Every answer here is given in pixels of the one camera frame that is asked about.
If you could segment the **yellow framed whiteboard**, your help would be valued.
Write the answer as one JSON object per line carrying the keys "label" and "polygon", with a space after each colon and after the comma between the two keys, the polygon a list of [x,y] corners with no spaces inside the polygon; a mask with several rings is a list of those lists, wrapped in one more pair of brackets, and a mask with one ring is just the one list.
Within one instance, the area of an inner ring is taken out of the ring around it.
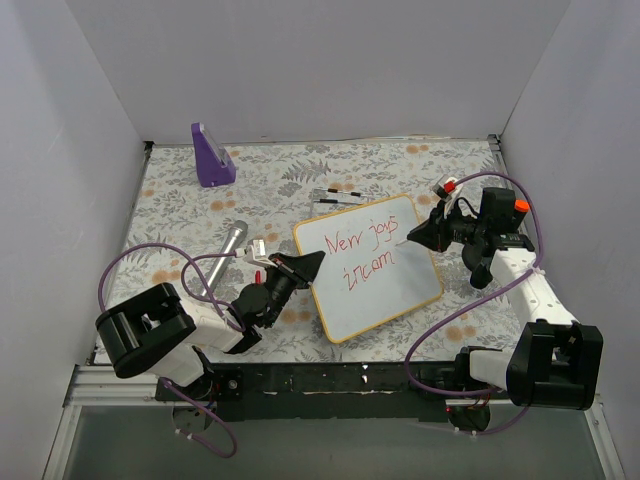
{"label": "yellow framed whiteboard", "polygon": [[298,223],[301,255],[324,251],[311,291],[328,340],[346,342],[438,300],[444,287],[430,251],[406,239],[420,219],[406,194]]}

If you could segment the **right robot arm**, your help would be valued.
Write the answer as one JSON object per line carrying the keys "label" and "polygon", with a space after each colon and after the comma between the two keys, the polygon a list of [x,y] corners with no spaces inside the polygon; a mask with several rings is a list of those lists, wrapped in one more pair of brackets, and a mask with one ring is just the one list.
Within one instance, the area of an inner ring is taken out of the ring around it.
{"label": "right robot arm", "polygon": [[522,327],[512,351],[463,349],[454,361],[454,389],[471,398],[498,388],[523,407],[590,408],[604,340],[597,327],[580,323],[564,307],[537,266],[535,247],[519,230],[529,203],[510,189],[487,187],[480,208],[464,213],[454,179],[435,192],[437,205],[408,240],[435,252],[462,245],[470,285],[482,290],[497,282]]}

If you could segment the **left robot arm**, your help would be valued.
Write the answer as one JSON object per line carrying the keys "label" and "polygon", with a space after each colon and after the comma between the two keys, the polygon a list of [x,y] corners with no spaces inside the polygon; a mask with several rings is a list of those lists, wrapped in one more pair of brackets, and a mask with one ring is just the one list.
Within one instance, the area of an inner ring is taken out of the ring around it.
{"label": "left robot arm", "polygon": [[152,373],[178,385],[190,399],[205,398],[213,377],[204,349],[236,355],[260,342],[262,330],[274,326],[292,294],[314,282],[326,256],[323,251],[265,255],[254,246],[229,255],[266,275],[231,303],[217,300],[211,289],[202,299],[187,301],[164,282],[116,306],[100,307],[95,326],[117,377]]}

